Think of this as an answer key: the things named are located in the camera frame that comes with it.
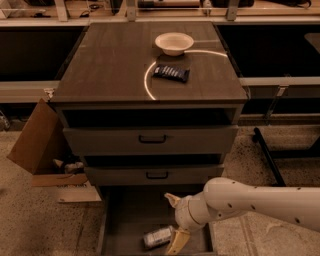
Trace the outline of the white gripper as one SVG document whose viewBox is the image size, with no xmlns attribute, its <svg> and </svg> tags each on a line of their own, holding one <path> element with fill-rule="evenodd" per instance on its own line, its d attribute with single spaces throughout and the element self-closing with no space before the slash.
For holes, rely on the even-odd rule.
<svg viewBox="0 0 320 256">
<path fill-rule="evenodd" d="M 173 232 L 166 255 L 177 255 L 190 239 L 190 232 L 203 228 L 208 222 L 207 204 L 202 194 L 180 198 L 171 193 L 164 197 L 175 209 L 175 220 L 180 228 Z"/>
</svg>

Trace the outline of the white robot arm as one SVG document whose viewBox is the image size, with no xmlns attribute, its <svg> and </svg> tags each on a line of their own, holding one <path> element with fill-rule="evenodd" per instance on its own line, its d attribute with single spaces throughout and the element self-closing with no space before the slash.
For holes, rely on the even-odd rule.
<svg viewBox="0 0 320 256">
<path fill-rule="evenodd" d="M 174 230 L 166 249 L 178 254 L 191 234 L 206 224 L 257 212 L 307 229 L 320 231 L 319 187 L 258 187 L 218 177 L 209 180 L 200 193 L 180 198 L 165 197 L 175 209 Z"/>
</svg>

